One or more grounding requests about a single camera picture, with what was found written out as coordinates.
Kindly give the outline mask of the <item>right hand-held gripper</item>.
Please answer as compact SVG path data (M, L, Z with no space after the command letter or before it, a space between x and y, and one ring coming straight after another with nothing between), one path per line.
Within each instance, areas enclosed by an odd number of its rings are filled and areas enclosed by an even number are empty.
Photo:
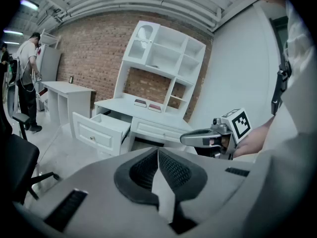
M214 118L211 128L198 129L181 135L180 142L186 146L210 147L213 158L232 159L238 144L251 129L245 109L237 108L219 118ZM227 149L221 144L223 135L231 135Z

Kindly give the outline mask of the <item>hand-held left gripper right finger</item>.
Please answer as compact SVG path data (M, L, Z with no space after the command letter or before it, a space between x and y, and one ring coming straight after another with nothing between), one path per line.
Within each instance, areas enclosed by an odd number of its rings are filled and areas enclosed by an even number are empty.
M242 238L249 210L234 198L252 162L204 157L158 148L159 169L174 192L170 209L183 236Z

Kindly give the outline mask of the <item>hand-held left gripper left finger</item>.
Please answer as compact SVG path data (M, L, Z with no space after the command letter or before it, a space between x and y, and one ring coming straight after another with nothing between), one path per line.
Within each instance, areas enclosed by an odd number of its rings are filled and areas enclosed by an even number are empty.
M62 180L28 210L15 208L45 238L175 238L177 234L162 218L156 207L131 202L114 183L114 173L123 163L145 153L141 149L89 164ZM45 219L74 189L87 196L63 232L45 223Z

